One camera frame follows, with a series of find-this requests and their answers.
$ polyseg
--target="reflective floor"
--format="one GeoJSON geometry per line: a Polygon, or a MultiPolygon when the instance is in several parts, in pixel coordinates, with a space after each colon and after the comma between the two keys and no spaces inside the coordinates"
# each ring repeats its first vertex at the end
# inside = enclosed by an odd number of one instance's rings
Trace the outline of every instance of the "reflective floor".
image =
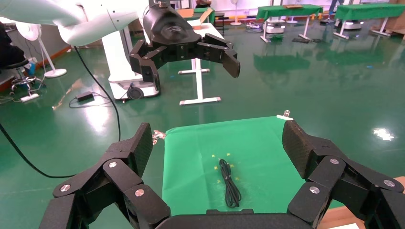
{"type": "MultiPolygon", "coordinates": [[[[240,77],[230,77],[220,64],[202,61],[204,68],[211,69],[203,75],[204,96],[220,96],[220,103],[180,107],[180,100],[196,98],[195,78],[177,74],[190,69],[191,63],[163,66],[159,70],[161,96],[117,104],[122,138],[132,137],[141,122],[166,131],[274,116],[288,109],[307,133],[331,139],[351,159],[392,177],[405,175],[405,46],[401,37],[378,37],[363,29],[349,32],[351,39],[344,41],[332,35],[332,27],[314,22],[307,36],[322,38],[322,42],[291,42],[303,28],[302,22],[288,25],[282,41],[264,43],[257,33],[228,27],[224,37],[235,44],[240,77]]],[[[80,52],[110,92],[103,49],[80,52]]],[[[79,93],[100,93],[76,53],[66,53],[55,64],[68,74],[46,80],[47,88],[32,102],[0,105],[0,121],[37,167],[57,176],[92,166],[117,141],[118,131],[110,105],[68,107],[79,93]]],[[[163,144],[158,144],[144,174],[145,183],[158,194],[163,153],[163,144]]],[[[34,172],[0,135],[1,228],[37,228],[53,188],[62,181],[34,172]]],[[[91,226],[130,228],[114,206],[91,226]]]]}

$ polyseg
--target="cable on floor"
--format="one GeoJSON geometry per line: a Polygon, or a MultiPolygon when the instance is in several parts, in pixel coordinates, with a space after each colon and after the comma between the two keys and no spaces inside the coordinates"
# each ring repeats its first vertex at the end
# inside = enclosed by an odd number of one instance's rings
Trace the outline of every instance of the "cable on floor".
{"type": "MultiPolygon", "coordinates": [[[[104,98],[104,99],[107,99],[108,100],[108,97],[105,97],[105,96],[102,96],[102,95],[100,95],[99,93],[96,93],[96,92],[92,92],[92,94],[94,95],[94,96],[100,96],[100,97],[102,97],[102,98],[104,98]]],[[[88,108],[88,107],[92,107],[92,106],[103,106],[103,105],[106,105],[106,104],[109,104],[111,101],[109,100],[108,102],[106,102],[106,103],[102,103],[102,104],[95,104],[95,105],[82,105],[82,106],[72,106],[72,102],[74,101],[74,100],[77,100],[77,98],[75,97],[75,98],[73,98],[70,102],[69,102],[69,108],[73,108],[73,109],[79,109],[79,108],[88,108]]]]}
{"type": "Polygon", "coordinates": [[[91,71],[88,69],[88,67],[87,67],[85,61],[83,60],[82,56],[80,55],[79,50],[77,49],[77,47],[74,46],[74,48],[75,48],[75,50],[76,50],[77,55],[78,55],[79,58],[80,58],[80,61],[82,62],[83,66],[86,68],[87,72],[90,74],[91,78],[93,78],[93,80],[95,81],[95,83],[101,88],[101,90],[103,90],[103,92],[107,95],[108,99],[111,101],[111,103],[112,103],[112,105],[113,105],[113,107],[114,107],[114,109],[115,109],[115,112],[116,112],[116,114],[117,114],[118,141],[121,141],[121,126],[120,126],[120,124],[119,124],[119,114],[118,114],[118,110],[117,110],[117,107],[115,106],[114,101],[111,99],[110,95],[108,95],[108,93],[107,93],[107,91],[104,89],[104,87],[101,86],[101,84],[97,81],[97,79],[93,76],[93,74],[91,73],[91,71]]]}
{"type": "Polygon", "coordinates": [[[41,49],[41,56],[42,56],[42,61],[43,61],[43,77],[42,77],[42,80],[41,80],[41,81],[42,81],[42,83],[40,83],[40,84],[39,84],[39,86],[38,86],[38,88],[37,88],[37,89],[32,89],[32,90],[31,90],[31,92],[36,92],[36,91],[39,91],[39,89],[41,88],[41,86],[42,86],[42,85],[45,85],[43,81],[45,80],[46,68],[45,68],[45,59],[43,58],[43,52],[42,52],[42,49],[41,49]]]}
{"type": "Polygon", "coordinates": [[[239,202],[242,200],[242,195],[231,178],[231,166],[223,159],[219,160],[219,166],[221,167],[221,174],[226,184],[226,205],[230,208],[239,207],[239,202]]]}
{"type": "Polygon", "coordinates": [[[69,178],[69,177],[73,177],[74,175],[70,175],[70,176],[51,176],[48,175],[44,172],[42,172],[40,169],[38,169],[35,165],[33,165],[31,163],[31,161],[28,160],[28,158],[21,152],[21,150],[18,148],[18,146],[15,144],[15,142],[13,141],[13,139],[10,137],[10,135],[7,133],[7,131],[4,129],[4,127],[1,125],[0,123],[0,130],[1,132],[4,134],[4,136],[6,136],[6,139],[8,140],[8,142],[13,146],[13,148],[15,149],[15,151],[17,151],[18,155],[20,155],[20,157],[31,167],[33,168],[35,171],[37,171],[38,173],[40,173],[41,175],[48,177],[48,178],[69,178]]]}

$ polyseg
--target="white robotic arm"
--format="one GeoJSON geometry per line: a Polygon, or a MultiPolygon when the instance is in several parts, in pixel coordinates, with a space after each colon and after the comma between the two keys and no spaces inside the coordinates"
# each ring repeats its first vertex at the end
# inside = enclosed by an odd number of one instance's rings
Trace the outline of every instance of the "white robotic arm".
{"type": "Polygon", "coordinates": [[[2,0],[0,16],[59,28],[71,45],[92,43],[142,17],[149,0],[2,0]]]}

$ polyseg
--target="green cloth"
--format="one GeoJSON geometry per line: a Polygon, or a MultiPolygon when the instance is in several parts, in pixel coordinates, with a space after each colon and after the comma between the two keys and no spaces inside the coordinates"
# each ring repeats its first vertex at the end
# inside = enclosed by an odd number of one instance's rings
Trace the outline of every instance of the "green cloth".
{"type": "Polygon", "coordinates": [[[340,5],[335,18],[346,20],[365,20],[386,17],[398,17],[405,10],[405,4],[372,3],[340,5]]]}
{"type": "Polygon", "coordinates": [[[321,6],[303,4],[302,8],[284,8],[283,6],[261,6],[258,8],[256,20],[263,18],[267,20],[269,17],[280,16],[304,16],[311,14],[318,14],[323,12],[321,6]]]}
{"type": "Polygon", "coordinates": [[[284,123],[264,117],[167,131],[162,197],[172,215],[247,208],[285,213],[304,180],[283,149],[284,123]],[[225,204],[219,158],[233,165],[232,178],[242,194],[239,208],[225,204]]]}
{"type": "MultiPolygon", "coordinates": [[[[207,11],[208,8],[209,8],[209,7],[207,7],[207,8],[196,8],[196,9],[194,9],[194,13],[204,13],[204,12],[207,11]]],[[[214,10],[214,8],[212,8],[212,7],[210,7],[210,8],[211,8],[213,11],[211,12],[209,19],[210,19],[210,23],[213,24],[214,21],[215,21],[215,10],[214,10]]]]}

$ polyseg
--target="power cord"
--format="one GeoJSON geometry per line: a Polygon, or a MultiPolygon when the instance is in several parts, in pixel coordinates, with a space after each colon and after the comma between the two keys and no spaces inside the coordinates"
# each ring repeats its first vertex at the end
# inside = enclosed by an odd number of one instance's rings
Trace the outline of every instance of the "power cord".
{"type": "Polygon", "coordinates": [[[111,97],[108,95],[108,93],[107,93],[107,91],[104,89],[104,87],[101,86],[101,84],[97,81],[97,79],[93,76],[93,74],[91,73],[91,71],[88,69],[88,67],[87,67],[85,61],[83,60],[82,56],[80,55],[79,50],[77,49],[77,47],[74,46],[74,48],[75,48],[75,50],[76,50],[77,55],[78,55],[79,58],[80,58],[80,61],[82,62],[83,66],[86,68],[87,72],[90,74],[91,78],[93,78],[93,80],[96,82],[96,84],[101,88],[101,90],[103,90],[103,92],[107,95],[108,99],[111,101],[111,103],[112,103],[112,105],[113,105],[113,107],[114,107],[114,109],[115,109],[115,112],[116,112],[116,114],[117,114],[118,141],[121,141],[121,126],[120,126],[120,124],[119,124],[119,114],[118,114],[117,107],[115,106],[115,103],[113,102],[113,100],[111,99],[111,97]]]}
{"type": "MultiPolygon", "coordinates": [[[[102,98],[104,98],[104,99],[108,99],[108,97],[102,96],[102,95],[100,95],[99,93],[96,93],[96,92],[92,92],[92,94],[93,94],[94,96],[100,96],[100,97],[102,97],[102,98]]],[[[72,102],[73,102],[74,100],[77,100],[77,97],[73,98],[73,99],[69,102],[69,107],[70,107],[70,108],[73,108],[73,109],[88,108],[88,107],[92,107],[92,106],[102,106],[102,105],[109,104],[109,103],[111,102],[111,101],[109,100],[108,102],[103,103],[103,104],[83,105],[83,106],[72,106],[72,104],[73,104],[72,102]]]]}
{"type": "Polygon", "coordinates": [[[73,177],[74,175],[70,175],[70,176],[51,176],[48,175],[44,172],[42,172],[40,169],[38,169],[35,165],[33,165],[31,163],[31,161],[28,160],[28,158],[21,152],[21,150],[18,148],[18,146],[15,144],[15,142],[13,141],[13,139],[10,137],[10,135],[7,133],[7,131],[4,129],[4,127],[1,125],[0,123],[0,130],[1,132],[4,134],[4,136],[6,136],[6,139],[10,142],[10,144],[13,146],[13,148],[15,149],[15,151],[17,151],[18,155],[20,155],[20,157],[31,167],[33,168],[35,171],[37,171],[38,173],[40,173],[41,175],[48,177],[48,178],[69,178],[69,177],[73,177]]]}
{"type": "MultiPolygon", "coordinates": [[[[111,99],[111,97],[108,95],[107,91],[104,89],[103,86],[101,86],[101,84],[96,80],[96,78],[93,76],[93,74],[90,72],[90,70],[88,69],[86,63],[83,61],[82,56],[80,55],[79,51],[77,50],[76,46],[75,46],[75,50],[77,55],[80,58],[80,61],[82,62],[83,66],[86,68],[87,72],[90,74],[90,76],[93,78],[93,80],[98,84],[98,86],[101,88],[101,90],[103,90],[103,92],[107,95],[108,99],[110,100],[110,102],[112,103],[116,113],[117,113],[117,123],[118,123],[118,141],[121,141],[121,126],[119,124],[119,115],[118,115],[118,110],[117,107],[115,106],[113,100],[111,99]]],[[[9,102],[10,100],[13,100],[13,98],[3,98],[0,101],[0,104],[3,103],[3,100],[7,100],[6,102],[9,102]]],[[[25,161],[25,163],[27,163],[32,169],[34,169],[35,171],[37,171],[39,174],[48,177],[48,178],[69,178],[69,177],[73,177],[74,175],[69,175],[69,176],[51,176],[49,174],[46,174],[44,172],[42,172],[40,169],[38,169],[33,163],[31,163],[31,161],[28,160],[28,158],[22,153],[22,151],[18,148],[18,146],[15,144],[15,142],[13,141],[13,139],[10,137],[10,135],[7,133],[7,131],[4,129],[3,125],[1,125],[0,123],[0,130],[1,132],[4,134],[4,136],[6,137],[6,139],[8,140],[8,142],[12,145],[12,147],[14,148],[14,150],[18,153],[18,155],[25,161]]]]}
{"type": "Polygon", "coordinates": [[[219,166],[221,167],[221,174],[226,184],[226,205],[230,208],[239,207],[239,202],[242,200],[242,195],[231,178],[231,166],[223,159],[219,160],[219,166]]]}

